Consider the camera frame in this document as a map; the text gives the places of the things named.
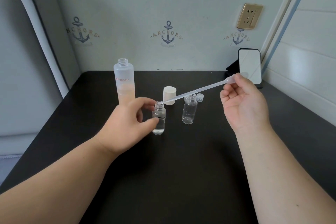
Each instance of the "electrical outlet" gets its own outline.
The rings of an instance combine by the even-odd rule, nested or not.
[[[262,9],[262,5],[245,4],[241,11],[237,28],[254,29]]]

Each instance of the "left hand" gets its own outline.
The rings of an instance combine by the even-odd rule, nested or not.
[[[141,108],[154,111],[156,101],[136,98],[126,105],[118,105],[103,128],[92,139],[99,141],[111,153],[120,155],[150,133],[158,124],[158,118],[142,122]]]

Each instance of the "toner bottle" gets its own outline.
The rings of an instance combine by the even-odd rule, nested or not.
[[[113,69],[119,104],[127,104],[135,99],[134,67],[127,59],[119,59]]]

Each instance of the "hand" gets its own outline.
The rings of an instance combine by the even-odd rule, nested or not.
[[[242,129],[270,126],[268,108],[263,94],[249,80],[237,73],[236,83],[225,84],[220,92],[224,114],[237,134]]]
[[[158,124],[158,118],[142,122],[141,108],[154,111],[155,103],[156,101],[150,98],[136,98],[127,105],[118,105],[93,139],[113,154],[122,154]]]

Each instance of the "empty bottle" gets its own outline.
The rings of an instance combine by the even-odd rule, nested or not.
[[[113,69],[119,104],[127,104],[135,99],[134,67],[128,59],[119,59]]]
[[[162,101],[156,102],[155,110],[152,112],[152,117],[159,118],[159,122],[152,132],[153,134],[161,135],[165,130],[165,122],[166,122],[166,109],[164,108],[164,104],[162,103]]]
[[[194,121],[197,108],[196,94],[192,94],[185,100],[182,121],[185,124],[191,124]]]

